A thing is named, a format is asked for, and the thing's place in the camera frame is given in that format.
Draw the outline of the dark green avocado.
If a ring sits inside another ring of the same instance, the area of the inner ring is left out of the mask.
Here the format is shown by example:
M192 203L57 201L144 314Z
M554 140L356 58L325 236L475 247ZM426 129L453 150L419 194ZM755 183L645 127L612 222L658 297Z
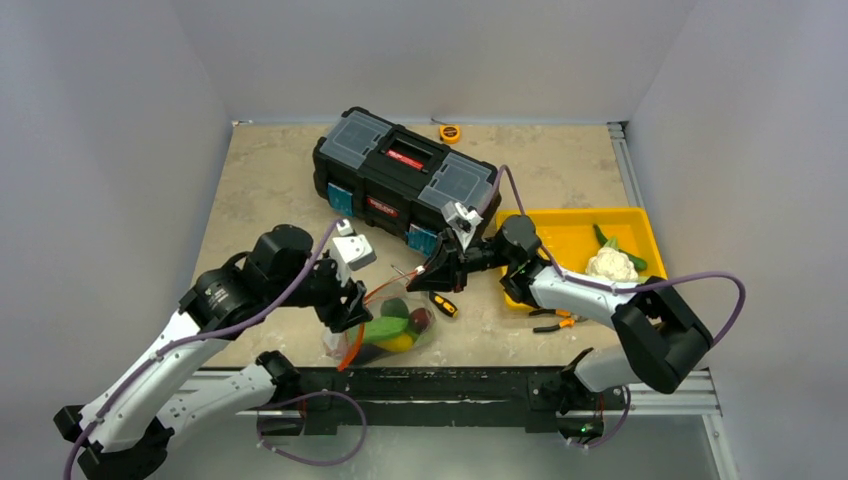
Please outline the dark green avocado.
M380 315L382 317L394 317L407 319L409 317L409 308L404 299L395 297L382 302L380 306Z

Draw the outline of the clear orange zip top bag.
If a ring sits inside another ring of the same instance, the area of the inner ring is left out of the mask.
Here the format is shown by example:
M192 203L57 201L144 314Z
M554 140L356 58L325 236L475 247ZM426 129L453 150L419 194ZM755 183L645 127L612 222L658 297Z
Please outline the clear orange zip top bag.
M326 355L337 362L338 371L405 354L432 340L437 320L433 305L426 293L406 290L419 272L397 275L366 295L371 321L324 334Z

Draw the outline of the dark red plum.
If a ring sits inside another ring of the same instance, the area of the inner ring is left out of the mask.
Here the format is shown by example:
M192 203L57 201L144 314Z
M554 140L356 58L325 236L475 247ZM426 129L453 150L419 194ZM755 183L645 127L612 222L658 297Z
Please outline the dark red plum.
M432 318L428 309L417 308L409 313L407 330L415 335L421 335L429 329Z

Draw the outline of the yellow corn cob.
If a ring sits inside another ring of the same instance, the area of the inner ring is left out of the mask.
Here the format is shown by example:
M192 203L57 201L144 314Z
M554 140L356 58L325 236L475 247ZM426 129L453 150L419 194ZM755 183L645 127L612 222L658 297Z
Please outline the yellow corn cob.
M403 353L411 350L416 340L416 337L408 333L401 333L393 338L375 342L374 345L389 353Z

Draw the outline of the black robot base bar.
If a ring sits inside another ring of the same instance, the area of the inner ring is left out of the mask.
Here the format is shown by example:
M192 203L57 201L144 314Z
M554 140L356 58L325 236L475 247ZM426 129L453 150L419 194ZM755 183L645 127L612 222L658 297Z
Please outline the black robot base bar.
M521 428L596 439L619 387L585 391L565 367L296 368L279 352L255 361L274 387L261 428L271 435L334 435L342 426Z

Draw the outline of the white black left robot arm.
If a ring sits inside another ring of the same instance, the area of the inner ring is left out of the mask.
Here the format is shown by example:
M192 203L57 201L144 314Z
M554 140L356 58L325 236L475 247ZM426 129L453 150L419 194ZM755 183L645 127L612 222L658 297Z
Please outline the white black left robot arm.
M170 448L207 423L254 407L304 406L312 393L277 351L191 395L180 389L280 307L313 308L334 333L362 328L371 319L367 290L352 274L375 258L367 238L346 220L333 222L320 240L283 224L201 274L156 340L111 387L57 412L55 425L71 443L64 477L80 469L89 479L144 479Z

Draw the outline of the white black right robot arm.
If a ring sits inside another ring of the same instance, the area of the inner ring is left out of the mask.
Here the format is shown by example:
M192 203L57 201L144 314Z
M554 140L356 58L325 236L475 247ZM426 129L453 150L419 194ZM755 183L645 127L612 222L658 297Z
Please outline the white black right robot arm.
M671 394L714 346L715 339L675 288L659 277L616 283L569 271L541 255L526 215L508 217L492 237L463 246L448 228L408 283L410 292L461 292L475 272L503 268L500 284L514 302L565 310L613 330L617 344L588 349L564 369L561 392L576 407L610 387L644 383Z

